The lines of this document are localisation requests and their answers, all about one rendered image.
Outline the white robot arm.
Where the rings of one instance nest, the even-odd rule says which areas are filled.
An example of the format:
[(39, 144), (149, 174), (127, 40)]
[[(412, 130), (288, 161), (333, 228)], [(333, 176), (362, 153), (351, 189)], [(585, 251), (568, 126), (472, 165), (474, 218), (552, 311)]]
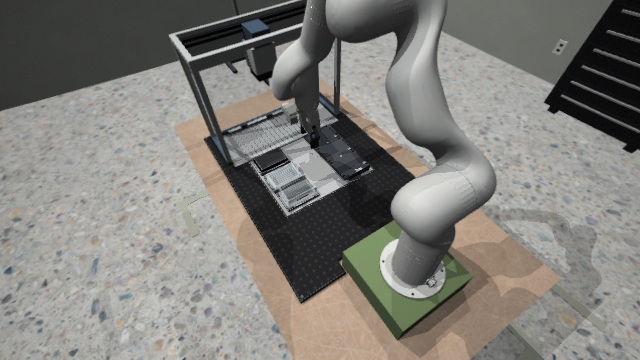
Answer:
[(296, 114), (320, 103), (318, 63), (335, 38), (362, 43), (395, 33), (387, 97), (405, 138), (436, 160), (394, 196), (391, 214), (402, 232), (380, 257), (385, 282), (410, 299), (441, 289), (455, 224), (489, 201), (497, 185), (490, 161), (455, 123), (446, 101), (437, 64), (446, 11), (447, 0), (307, 0), (301, 36), (278, 58), (271, 81), (277, 100), (295, 99), (281, 108), (291, 125), (298, 123)]

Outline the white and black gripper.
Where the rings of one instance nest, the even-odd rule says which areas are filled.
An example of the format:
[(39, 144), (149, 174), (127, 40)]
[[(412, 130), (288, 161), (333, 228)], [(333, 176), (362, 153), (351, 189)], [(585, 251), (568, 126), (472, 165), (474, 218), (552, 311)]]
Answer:
[[(317, 106), (318, 107), (318, 106)], [(319, 147), (319, 139), (320, 135), (318, 132), (321, 131), (320, 127), (320, 117), (318, 108), (312, 108), (303, 110), (305, 112), (298, 113), (301, 134), (307, 133), (310, 135), (310, 147), (311, 149)], [(313, 132), (312, 132), (313, 129)], [(315, 134), (315, 138), (312, 137), (312, 134)]]

